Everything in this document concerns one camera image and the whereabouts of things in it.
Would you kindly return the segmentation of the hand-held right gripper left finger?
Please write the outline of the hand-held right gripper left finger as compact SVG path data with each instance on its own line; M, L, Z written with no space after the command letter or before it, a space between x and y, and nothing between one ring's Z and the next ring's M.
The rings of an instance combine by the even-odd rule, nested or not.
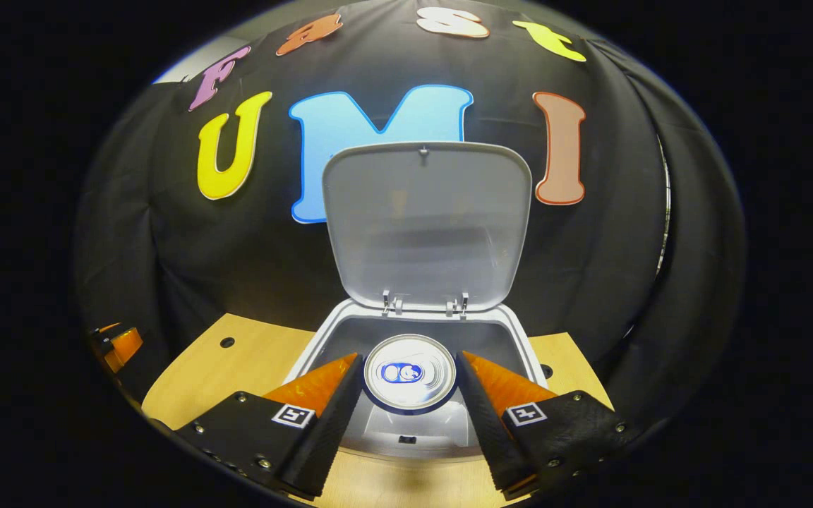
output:
M259 396L235 390L174 431L232 475L277 494L322 495L363 388L351 353Z

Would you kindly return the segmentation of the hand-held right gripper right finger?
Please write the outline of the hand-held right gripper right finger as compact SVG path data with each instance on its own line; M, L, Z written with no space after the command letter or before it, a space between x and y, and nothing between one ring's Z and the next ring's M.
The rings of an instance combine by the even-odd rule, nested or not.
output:
M643 434L584 390L556 394L470 351L456 354L456 369L478 445L507 500L564 497Z

